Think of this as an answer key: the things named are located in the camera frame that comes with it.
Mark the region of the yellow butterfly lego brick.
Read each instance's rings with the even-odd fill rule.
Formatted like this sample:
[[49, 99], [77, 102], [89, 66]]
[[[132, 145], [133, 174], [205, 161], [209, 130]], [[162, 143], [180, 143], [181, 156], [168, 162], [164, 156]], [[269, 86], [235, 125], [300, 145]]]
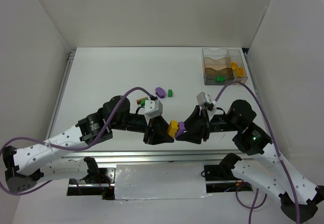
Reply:
[[243, 67], [238, 67], [235, 72], [236, 72], [237, 77], [244, 77], [245, 76], [245, 70], [244, 70]]

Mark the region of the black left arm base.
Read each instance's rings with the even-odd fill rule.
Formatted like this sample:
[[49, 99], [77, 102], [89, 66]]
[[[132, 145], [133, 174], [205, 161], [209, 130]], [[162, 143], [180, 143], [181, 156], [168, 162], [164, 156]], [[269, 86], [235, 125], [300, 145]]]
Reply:
[[115, 167], [99, 168], [99, 175], [89, 183], [70, 178], [67, 196], [99, 196], [103, 200], [115, 200]]

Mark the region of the purple lego plate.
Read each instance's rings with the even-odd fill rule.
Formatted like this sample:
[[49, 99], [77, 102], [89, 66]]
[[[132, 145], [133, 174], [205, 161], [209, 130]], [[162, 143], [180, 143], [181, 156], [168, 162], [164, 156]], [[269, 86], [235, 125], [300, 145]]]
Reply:
[[186, 131], [186, 126], [183, 121], [178, 122], [178, 130], [175, 134], [175, 139], [177, 139], [180, 135], [184, 134]]

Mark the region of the green rounded lego brick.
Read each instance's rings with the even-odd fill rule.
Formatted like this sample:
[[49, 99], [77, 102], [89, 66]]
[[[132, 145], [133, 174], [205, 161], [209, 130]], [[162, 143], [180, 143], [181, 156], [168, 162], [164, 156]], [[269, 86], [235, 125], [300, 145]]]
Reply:
[[226, 80], [226, 78], [224, 77], [224, 76], [217, 76], [216, 78], [215, 78], [215, 81], [216, 82], [223, 82], [223, 81], [225, 81]]

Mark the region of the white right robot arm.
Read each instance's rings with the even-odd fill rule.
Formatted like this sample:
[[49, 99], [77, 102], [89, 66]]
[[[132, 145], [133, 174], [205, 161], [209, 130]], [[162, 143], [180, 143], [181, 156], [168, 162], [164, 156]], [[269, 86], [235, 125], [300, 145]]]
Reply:
[[291, 220], [304, 223], [314, 217], [318, 203], [323, 201], [323, 186], [304, 177], [284, 157], [277, 153], [271, 137], [253, 120], [256, 113], [245, 100], [234, 101], [228, 112], [207, 116], [208, 109], [196, 106], [184, 122], [184, 132], [175, 139], [194, 144], [206, 141], [211, 133], [234, 131], [236, 147], [256, 160], [266, 170], [260, 171], [234, 153], [227, 154], [218, 165], [204, 167], [205, 177], [241, 179], [260, 189], [280, 204]]

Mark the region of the small green lego brick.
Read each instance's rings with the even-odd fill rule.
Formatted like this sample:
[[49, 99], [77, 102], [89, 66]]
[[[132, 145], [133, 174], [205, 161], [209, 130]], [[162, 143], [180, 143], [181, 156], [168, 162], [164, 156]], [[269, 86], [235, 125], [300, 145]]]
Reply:
[[173, 91], [171, 89], [168, 90], [168, 97], [172, 97], [173, 96]]

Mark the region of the brown lego plate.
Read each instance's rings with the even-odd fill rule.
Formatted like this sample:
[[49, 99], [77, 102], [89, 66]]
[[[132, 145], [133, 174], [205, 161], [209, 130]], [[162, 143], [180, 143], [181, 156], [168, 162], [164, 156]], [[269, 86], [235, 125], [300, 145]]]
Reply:
[[142, 103], [142, 101], [146, 101], [146, 100], [148, 100], [148, 97], [140, 98], [136, 102], [138, 105], [140, 105]]

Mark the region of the green curved lego brick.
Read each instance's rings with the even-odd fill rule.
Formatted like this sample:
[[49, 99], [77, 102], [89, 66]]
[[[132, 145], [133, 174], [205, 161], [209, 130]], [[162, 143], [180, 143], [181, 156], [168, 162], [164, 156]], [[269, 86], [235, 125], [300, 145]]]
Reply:
[[145, 103], [146, 103], [147, 100], [148, 100], [148, 99], [144, 99], [144, 100], [142, 100], [142, 101], [141, 101], [141, 106], [145, 106]]

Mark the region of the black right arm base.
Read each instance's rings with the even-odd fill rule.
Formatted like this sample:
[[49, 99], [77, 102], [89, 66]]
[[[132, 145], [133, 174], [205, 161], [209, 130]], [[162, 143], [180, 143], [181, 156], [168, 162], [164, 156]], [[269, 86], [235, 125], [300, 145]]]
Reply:
[[204, 165], [204, 169], [200, 173], [207, 183], [229, 184], [229, 183], [245, 183], [246, 181], [237, 178], [232, 171], [223, 165]]

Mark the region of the yellow rectangular lego brick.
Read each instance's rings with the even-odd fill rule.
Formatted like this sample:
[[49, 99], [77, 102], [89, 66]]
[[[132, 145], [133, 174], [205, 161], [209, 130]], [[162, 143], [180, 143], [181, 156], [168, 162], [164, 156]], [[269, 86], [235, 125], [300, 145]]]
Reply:
[[167, 134], [172, 138], [174, 138], [178, 130], [179, 130], [178, 122], [175, 120], [171, 120], [167, 129]]

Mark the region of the purple rounded lego brick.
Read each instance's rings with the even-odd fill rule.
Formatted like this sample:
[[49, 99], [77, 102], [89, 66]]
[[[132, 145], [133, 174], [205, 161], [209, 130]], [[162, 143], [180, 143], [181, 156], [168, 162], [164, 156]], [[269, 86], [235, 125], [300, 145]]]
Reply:
[[163, 99], [166, 97], [166, 91], [162, 87], [156, 87], [155, 94], [160, 99]]

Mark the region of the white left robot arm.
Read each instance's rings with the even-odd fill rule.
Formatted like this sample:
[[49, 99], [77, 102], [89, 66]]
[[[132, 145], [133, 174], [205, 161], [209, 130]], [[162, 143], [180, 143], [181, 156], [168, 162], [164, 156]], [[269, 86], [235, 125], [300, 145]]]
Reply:
[[42, 144], [21, 149], [4, 147], [2, 156], [8, 190], [18, 194], [38, 183], [63, 178], [86, 183], [98, 180], [101, 173], [94, 158], [62, 158], [71, 152], [112, 139], [114, 129], [143, 133], [143, 142], [148, 145], [174, 142], [174, 138], [167, 133], [169, 126], [162, 117], [163, 106], [156, 97], [145, 102], [144, 114], [131, 113], [130, 108], [129, 99], [115, 96], [97, 112]]

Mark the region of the yellow striped lego brick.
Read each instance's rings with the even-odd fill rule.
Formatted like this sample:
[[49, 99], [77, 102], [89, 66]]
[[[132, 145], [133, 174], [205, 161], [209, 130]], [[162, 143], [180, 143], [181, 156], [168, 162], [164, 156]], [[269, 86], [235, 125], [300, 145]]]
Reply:
[[235, 71], [237, 69], [237, 63], [236, 62], [232, 62], [231, 63], [231, 68], [233, 71]]

